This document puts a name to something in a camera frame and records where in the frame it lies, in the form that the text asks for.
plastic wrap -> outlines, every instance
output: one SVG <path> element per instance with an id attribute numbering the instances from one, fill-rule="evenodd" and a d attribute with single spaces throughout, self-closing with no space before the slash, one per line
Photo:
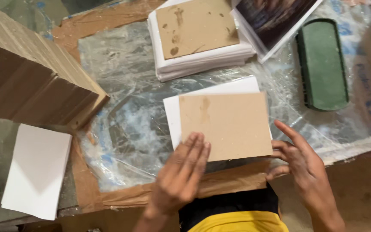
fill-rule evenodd
<path id="1" fill-rule="evenodd" d="M 338 0 L 323 3 L 310 18 L 338 22 L 348 72 L 350 102 L 342 110 L 317 112 L 304 106 L 303 87 L 290 40 L 264 65 L 255 58 L 244 66 L 216 69 L 161 83 L 155 76 L 146 22 L 79 40 L 81 63 L 107 91 L 110 102 L 87 134 L 80 134 L 87 164 L 102 192 L 154 181 L 172 151 L 163 98 L 181 92 L 256 76 L 267 91 L 271 133 L 280 119 L 299 131 L 327 165 L 371 150 L 371 6 L 350 8 Z M 240 166 L 256 158 L 216 161 L 208 171 Z"/>

green tray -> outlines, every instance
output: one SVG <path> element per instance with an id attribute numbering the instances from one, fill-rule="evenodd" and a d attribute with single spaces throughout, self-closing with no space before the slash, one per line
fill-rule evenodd
<path id="1" fill-rule="evenodd" d="M 296 40 L 305 105 L 318 111 L 346 107 L 349 96 L 336 21 L 311 20 L 303 25 Z"/>

brown cardboard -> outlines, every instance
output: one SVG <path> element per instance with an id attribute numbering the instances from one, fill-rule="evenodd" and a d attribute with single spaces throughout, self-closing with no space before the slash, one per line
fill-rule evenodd
<path id="1" fill-rule="evenodd" d="M 0 11 L 0 118 L 78 129 L 108 99 L 63 48 Z"/>
<path id="2" fill-rule="evenodd" d="M 157 10 L 164 58 L 240 43 L 227 0 L 192 0 Z"/>
<path id="3" fill-rule="evenodd" d="M 122 25 L 147 19 L 148 14 L 163 4 L 165 0 L 135 0 L 116 4 L 107 8 L 94 9 L 73 16 L 52 29 L 54 42 L 64 47 L 75 60 L 80 62 L 78 40 Z"/>
<path id="4" fill-rule="evenodd" d="M 78 205 L 83 213 L 113 207 L 139 207 L 147 204 L 153 183 L 101 193 L 96 178 L 85 163 L 76 137 L 73 138 L 70 156 L 73 164 Z M 200 182 L 198 198 L 263 189 L 266 187 L 265 172 L 269 164 L 268 160 L 263 160 L 206 174 Z"/>
<path id="5" fill-rule="evenodd" d="M 181 133 L 202 132 L 209 161 L 272 155 L 265 93 L 180 96 Z"/>

brown paper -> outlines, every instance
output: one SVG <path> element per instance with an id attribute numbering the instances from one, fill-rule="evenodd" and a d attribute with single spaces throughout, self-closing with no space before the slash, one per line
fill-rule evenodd
<path id="1" fill-rule="evenodd" d="M 52 29 L 54 42 L 64 47 L 79 63 L 78 40 L 98 31 L 147 19 L 148 14 L 165 0 L 135 0 L 107 8 L 94 9 L 85 14 L 65 19 Z"/>
<path id="2" fill-rule="evenodd" d="M 263 92 L 180 96 L 182 140 L 193 131 L 211 143 L 209 161 L 272 155 Z"/>
<path id="3" fill-rule="evenodd" d="M 164 58 L 240 42 L 227 0 L 192 0 L 157 10 Z"/>
<path id="4" fill-rule="evenodd" d="M 97 180 L 85 163 L 77 138 L 73 139 L 70 155 L 78 205 L 83 213 L 112 207 L 140 207 L 147 204 L 154 183 L 101 193 Z M 268 166 L 269 161 L 265 160 L 206 174 L 200 183 L 198 197 L 265 188 L 265 172 Z"/>

table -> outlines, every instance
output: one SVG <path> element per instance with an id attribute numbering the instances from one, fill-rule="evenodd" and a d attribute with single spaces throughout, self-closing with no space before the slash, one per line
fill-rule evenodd
<path id="1" fill-rule="evenodd" d="M 17 123 L 0 119 L 0 206 L 11 165 L 18 126 L 19 124 Z M 59 197 L 58 217 L 75 214 L 80 214 L 80 210 L 75 196 L 74 177 L 69 159 Z M 39 220 L 42 219 L 0 207 L 0 227 L 31 223 Z"/>

